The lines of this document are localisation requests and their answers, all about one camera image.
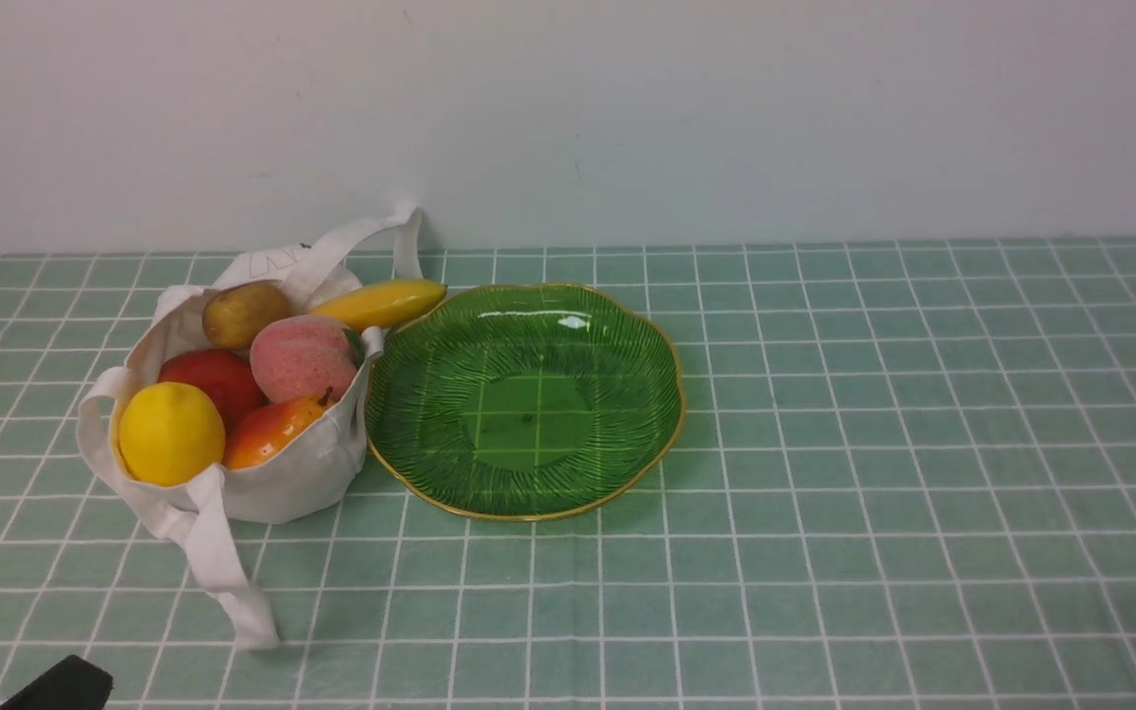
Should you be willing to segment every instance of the yellow lemon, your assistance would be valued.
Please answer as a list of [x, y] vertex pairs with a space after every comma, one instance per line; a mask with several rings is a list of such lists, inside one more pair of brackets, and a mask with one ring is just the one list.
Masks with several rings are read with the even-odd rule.
[[226, 431], [214, 401], [199, 387], [162, 382], [143, 387], [122, 412], [122, 459], [131, 476], [177, 485], [222, 460]]

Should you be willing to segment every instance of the pear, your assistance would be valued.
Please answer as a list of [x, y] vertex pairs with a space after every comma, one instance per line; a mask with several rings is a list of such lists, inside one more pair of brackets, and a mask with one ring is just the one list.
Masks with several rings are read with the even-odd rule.
[[226, 289], [204, 306], [204, 336], [215, 346], [248, 350], [267, 325], [295, 315], [292, 302], [270, 282]]

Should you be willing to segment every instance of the white wall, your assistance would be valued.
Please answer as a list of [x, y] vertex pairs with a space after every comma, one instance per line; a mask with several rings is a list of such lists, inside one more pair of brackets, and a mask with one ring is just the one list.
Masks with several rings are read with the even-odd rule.
[[1136, 234], [1136, 0], [0, 0], [0, 250]]

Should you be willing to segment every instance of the gold plate rim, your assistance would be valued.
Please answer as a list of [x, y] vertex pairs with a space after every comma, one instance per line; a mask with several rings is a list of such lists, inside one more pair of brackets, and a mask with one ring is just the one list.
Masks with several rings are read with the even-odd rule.
[[[682, 429], [686, 424], [686, 390], [683, 384], [683, 378], [685, 377], [685, 375], [682, 369], [682, 358], [679, 354], [677, 354], [677, 349], [675, 346], [675, 343], [673, 343], [673, 339], [669, 337], [669, 334], [663, 332], [663, 328], [660, 327], [659, 324], [654, 323], [654, 320], [652, 320], [651, 318], [643, 318], [643, 316], [637, 314], [637, 311], [630, 309], [630, 307], [624, 304], [623, 302], [619, 302], [617, 298], [613, 296], [611, 293], [600, 291], [600, 289], [587, 286], [586, 284], [583, 283], [574, 283], [574, 282], [546, 282], [540, 284], [506, 284], [506, 283], [483, 284], [483, 286], [469, 287], [467, 291], [461, 292], [459, 295], [463, 295], [463, 293], [474, 293], [477, 291], [541, 291], [541, 289], [545, 287], [576, 287], [580, 289], [580, 291], [586, 291], [590, 293], [594, 293], [595, 295], [603, 296], [605, 298], [605, 300], [612, 302], [612, 306], [617, 307], [617, 309], [623, 311], [625, 315], [630, 316], [630, 318], [645, 320], [646, 324], [649, 324], [651, 327], [654, 328], [655, 332], [660, 334], [660, 337], [663, 339], [663, 343], [666, 343], [666, 346], [673, 354], [673, 367], [675, 367], [675, 376], [676, 376], [675, 384], [677, 386], [677, 403], [679, 403], [679, 408], [677, 408], [677, 425], [675, 429], [673, 429], [673, 433], [669, 436], [669, 441], [666, 442], [663, 448], [657, 454], [654, 454], [653, 458], [651, 458], [650, 461], [645, 463], [643, 468], [641, 468], [636, 474], [634, 474], [634, 476], [630, 477], [630, 481], [626, 482], [625, 485], [619, 486], [619, 488], [613, 490], [612, 493], [609, 493], [608, 495], [596, 499], [591, 503], [578, 504], [577, 508], [568, 509], [568, 511], [543, 512], [540, 513], [540, 516], [496, 516], [493, 512], [465, 511], [465, 509], [456, 508], [453, 507], [453, 504], [445, 504], [438, 502], [438, 500], [428, 495], [427, 493], [424, 493], [424, 491], [419, 490], [418, 486], [411, 484], [410, 481], [407, 481], [407, 477], [402, 475], [401, 471], [396, 470], [396, 467], [393, 467], [392, 463], [389, 463], [387, 459], [384, 458], [384, 454], [379, 452], [379, 449], [377, 448], [377, 445], [375, 445], [375, 440], [370, 436], [370, 433], [367, 432], [367, 448], [370, 449], [370, 453], [375, 454], [375, 459], [379, 462], [379, 465], [383, 465], [384, 469], [392, 474], [392, 477], [395, 477], [396, 481], [401, 482], [401, 485], [407, 486], [407, 488], [410, 490], [410, 493], [416, 494], [423, 500], [427, 500], [428, 503], [434, 504], [434, 507], [438, 509], [442, 509], [442, 511], [453, 512], [454, 516], [470, 518], [474, 520], [495, 520], [503, 523], [537, 523], [546, 520], [562, 520], [565, 518], [577, 517], [580, 516], [580, 513], [583, 512], [591, 512], [594, 510], [594, 508], [599, 508], [601, 507], [601, 504], [607, 504], [611, 502], [611, 500], [617, 499], [619, 495], [625, 493], [627, 490], [634, 488], [634, 486], [637, 485], [637, 482], [643, 481], [643, 477], [646, 476], [649, 471], [651, 471], [651, 468], [658, 467], [660, 461], [663, 458], [666, 458], [666, 456], [668, 456], [669, 451], [673, 450], [673, 448], [675, 448], [677, 440], [682, 436]], [[446, 303], [450, 301], [451, 298], [445, 298], [441, 302], [437, 302], [437, 304], [433, 306], [433, 309], [428, 310], [427, 314], [424, 314], [423, 316], [419, 316], [419, 318], [410, 320], [410, 323], [407, 323], [401, 328], [398, 328], [396, 333], [393, 333], [391, 336], [389, 336], [387, 342], [392, 342], [393, 339], [400, 337], [402, 333], [407, 332], [410, 328], [416, 327], [416, 325], [424, 323], [425, 319], [432, 318], [432, 316], [436, 314], [437, 310], [442, 310], [443, 307], [445, 307]], [[370, 378], [375, 377], [375, 369], [378, 369], [378, 367], [379, 367], [379, 359], [376, 359], [374, 364], [370, 365]], [[370, 420], [369, 417], [366, 417], [366, 409], [370, 404], [370, 392], [373, 391], [374, 387], [370, 386], [367, 387], [366, 399], [362, 400], [364, 426], [366, 421]]]

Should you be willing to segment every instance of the green checkered tablecloth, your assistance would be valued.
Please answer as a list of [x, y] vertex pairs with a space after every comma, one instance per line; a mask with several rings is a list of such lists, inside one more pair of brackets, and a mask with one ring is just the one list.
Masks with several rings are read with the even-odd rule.
[[1136, 239], [425, 256], [649, 315], [682, 440], [569, 520], [467, 521], [369, 462], [235, 525], [287, 640], [240, 654], [73, 441], [158, 292], [228, 260], [0, 257], [0, 701], [78, 653], [150, 709], [1136, 709]]

